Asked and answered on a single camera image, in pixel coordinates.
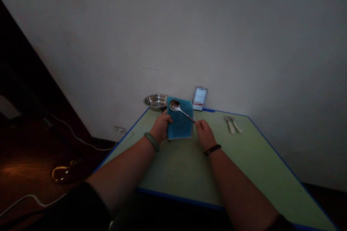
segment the green table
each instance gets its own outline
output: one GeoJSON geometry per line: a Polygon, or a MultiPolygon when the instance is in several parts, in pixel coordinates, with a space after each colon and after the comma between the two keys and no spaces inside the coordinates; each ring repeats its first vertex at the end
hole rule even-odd
{"type": "MultiPolygon", "coordinates": [[[[302,229],[337,230],[251,119],[233,114],[243,133],[231,135],[223,119],[225,114],[229,113],[194,111],[197,120],[209,123],[223,151],[289,221],[302,229]]],[[[148,109],[97,169],[140,140],[159,115],[160,112],[148,109]]],[[[192,139],[162,143],[138,191],[222,208],[209,160],[202,154],[195,128],[192,139]]]]}

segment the utensil handle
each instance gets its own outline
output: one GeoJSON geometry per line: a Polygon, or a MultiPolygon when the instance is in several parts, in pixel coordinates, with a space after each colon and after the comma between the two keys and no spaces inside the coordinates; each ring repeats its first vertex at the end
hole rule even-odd
{"type": "Polygon", "coordinates": [[[233,121],[233,124],[236,128],[236,130],[239,132],[239,133],[242,133],[243,131],[241,130],[241,128],[237,125],[236,121],[233,121]]]}
{"type": "Polygon", "coordinates": [[[180,110],[183,114],[185,114],[193,123],[196,122],[196,120],[194,118],[191,118],[189,115],[187,115],[185,112],[183,112],[182,110],[180,110]]]}
{"type": "Polygon", "coordinates": [[[229,126],[229,131],[231,134],[235,134],[235,129],[234,127],[232,126],[232,123],[230,121],[228,121],[228,126],[229,126]]]}

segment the bracelet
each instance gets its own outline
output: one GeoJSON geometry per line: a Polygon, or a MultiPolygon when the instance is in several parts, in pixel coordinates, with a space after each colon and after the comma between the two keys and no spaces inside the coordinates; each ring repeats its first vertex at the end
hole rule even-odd
{"type": "Polygon", "coordinates": [[[218,149],[220,149],[220,148],[222,148],[222,146],[221,146],[220,144],[217,144],[217,145],[215,145],[215,146],[212,146],[210,149],[204,151],[204,155],[208,156],[208,155],[210,155],[212,152],[214,152],[215,150],[218,150],[218,149]]]}
{"type": "Polygon", "coordinates": [[[158,144],[156,139],[153,137],[153,135],[151,135],[150,133],[146,132],[146,133],[143,134],[143,136],[146,137],[151,142],[155,152],[160,151],[160,145],[158,144]]]}

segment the metal bowl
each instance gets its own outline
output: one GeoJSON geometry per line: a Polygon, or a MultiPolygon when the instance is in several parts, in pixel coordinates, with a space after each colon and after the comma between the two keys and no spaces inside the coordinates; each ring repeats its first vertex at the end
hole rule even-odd
{"type": "Polygon", "coordinates": [[[154,111],[164,111],[167,107],[167,96],[163,94],[154,94],[145,97],[143,103],[154,111]]]}

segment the sleeve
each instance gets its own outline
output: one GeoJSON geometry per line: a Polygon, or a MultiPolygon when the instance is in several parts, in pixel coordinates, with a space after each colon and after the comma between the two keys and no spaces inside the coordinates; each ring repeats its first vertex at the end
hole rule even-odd
{"type": "Polygon", "coordinates": [[[292,230],[296,230],[296,228],[291,222],[285,219],[284,216],[279,215],[276,221],[272,224],[272,226],[270,226],[266,231],[277,231],[277,230],[292,231],[292,230]]]}
{"type": "Polygon", "coordinates": [[[25,230],[108,230],[110,221],[104,202],[83,182],[25,230]]]}

